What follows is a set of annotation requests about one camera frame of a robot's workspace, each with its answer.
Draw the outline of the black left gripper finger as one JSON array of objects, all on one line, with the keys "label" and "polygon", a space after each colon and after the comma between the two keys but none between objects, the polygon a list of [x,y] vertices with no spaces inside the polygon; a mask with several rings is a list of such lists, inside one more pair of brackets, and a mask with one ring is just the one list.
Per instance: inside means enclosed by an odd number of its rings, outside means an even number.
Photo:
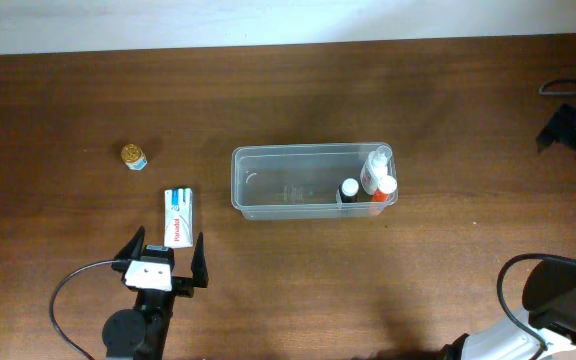
[{"label": "black left gripper finger", "polygon": [[190,265],[192,276],[172,278],[173,292],[178,297],[193,297],[196,288],[208,287],[208,268],[204,253],[203,233],[200,232],[195,244],[195,250]]},{"label": "black left gripper finger", "polygon": [[112,269],[125,273],[132,261],[140,258],[145,238],[145,228],[140,226],[132,239],[113,258]]}]

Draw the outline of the white Panadol medicine box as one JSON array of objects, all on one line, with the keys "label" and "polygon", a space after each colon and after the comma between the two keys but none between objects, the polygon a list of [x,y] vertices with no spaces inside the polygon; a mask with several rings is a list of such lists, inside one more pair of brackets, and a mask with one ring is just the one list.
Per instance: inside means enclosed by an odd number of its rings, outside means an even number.
[{"label": "white Panadol medicine box", "polygon": [[170,248],[191,248],[194,242],[192,189],[165,190],[164,210],[164,245]]}]

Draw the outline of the small gold-lid balm jar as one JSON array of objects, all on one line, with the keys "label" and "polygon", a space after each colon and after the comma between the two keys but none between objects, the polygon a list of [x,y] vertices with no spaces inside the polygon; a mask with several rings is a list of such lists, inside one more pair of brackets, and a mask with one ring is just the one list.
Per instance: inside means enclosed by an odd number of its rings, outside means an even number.
[{"label": "small gold-lid balm jar", "polygon": [[140,171],[147,165],[143,150],[135,144],[127,144],[121,150],[121,158],[130,170]]}]

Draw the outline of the dark bottle white cap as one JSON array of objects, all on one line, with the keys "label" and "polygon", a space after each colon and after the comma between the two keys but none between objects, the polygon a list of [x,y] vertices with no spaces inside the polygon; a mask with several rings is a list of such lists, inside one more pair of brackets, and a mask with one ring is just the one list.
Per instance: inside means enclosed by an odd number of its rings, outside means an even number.
[{"label": "dark bottle white cap", "polygon": [[336,199],[338,204],[355,203],[358,200],[359,183],[354,178],[345,179],[338,187]]}]

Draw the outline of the orange tube white cap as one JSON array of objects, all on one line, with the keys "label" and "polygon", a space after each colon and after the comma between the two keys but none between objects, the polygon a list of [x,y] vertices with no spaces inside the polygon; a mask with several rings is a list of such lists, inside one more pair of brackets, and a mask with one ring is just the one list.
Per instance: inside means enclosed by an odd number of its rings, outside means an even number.
[{"label": "orange tube white cap", "polygon": [[386,175],[379,180],[377,188],[371,198],[370,213],[372,215],[379,215],[383,211],[381,204],[388,202],[397,190],[397,187],[397,180],[391,175]]}]

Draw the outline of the white spray bottle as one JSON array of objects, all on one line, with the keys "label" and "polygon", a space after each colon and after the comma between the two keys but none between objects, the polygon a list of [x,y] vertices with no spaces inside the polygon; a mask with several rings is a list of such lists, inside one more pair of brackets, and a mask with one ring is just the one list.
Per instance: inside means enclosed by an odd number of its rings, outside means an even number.
[{"label": "white spray bottle", "polygon": [[360,172],[361,185],[367,194],[373,195],[379,181],[389,174],[391,157],[392,149],[387,145],[380,145],[369,153]]}]

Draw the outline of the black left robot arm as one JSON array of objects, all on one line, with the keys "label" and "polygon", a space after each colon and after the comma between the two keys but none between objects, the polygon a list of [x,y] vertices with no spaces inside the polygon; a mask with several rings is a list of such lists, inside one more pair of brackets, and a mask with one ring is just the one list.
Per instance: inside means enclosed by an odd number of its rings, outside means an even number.
[{"label": "black left robot arm", "polygon": [[174,256],[167,247],[146,246],[144,239],[145,229],[141,227],[111,265],[137,297],[133,307],[115,312],[104,324],[102,341],[107,359],[160,359],[163,355],[174,303]]}]

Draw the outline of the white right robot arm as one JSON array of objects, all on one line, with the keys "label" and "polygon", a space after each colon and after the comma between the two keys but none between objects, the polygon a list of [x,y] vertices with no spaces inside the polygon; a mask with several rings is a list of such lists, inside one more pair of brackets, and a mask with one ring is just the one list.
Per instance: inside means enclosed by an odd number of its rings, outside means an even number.
[{"label": "white right robot arm", "polygon": [[[392,241],[376,218],[398,197],[391,147],[385,143],[267,145],[237,148],[231,162],[235,209],[264,227],[235,237],[252,247],[248,262],[210,273],[205,242],[198,240],[194,276],[181,294],[209,285],[275,305],[323,287],[331,268],[341,267],[347,296],[377,296],[389,275],[386,245]],[[490,329],[463,335],[441,350],[444,359],[541,359],[576,348],[576,260],[535,253],[535,268],[522,304],[506,310]]]}]

